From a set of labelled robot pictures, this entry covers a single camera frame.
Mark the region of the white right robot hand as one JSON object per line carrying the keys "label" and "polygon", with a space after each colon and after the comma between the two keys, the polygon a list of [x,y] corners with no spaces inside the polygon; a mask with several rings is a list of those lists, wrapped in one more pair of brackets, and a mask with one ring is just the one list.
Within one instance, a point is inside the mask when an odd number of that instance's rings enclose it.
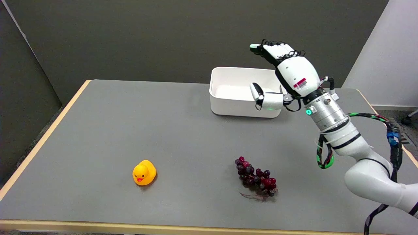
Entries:
{"label": "white right robot hand", "polygon": [[284,87],[290,101],[283,105],[288,111],[288,105],[297,100],[298,109],[301,109],[301,100],[322,85],[322,81],[311,62],[305,57],[304,50],[293,49],[283,41],[270,41],[263,39],[260,44],[251,44],[250,51],[264,58],[275,68],[275,74]]}

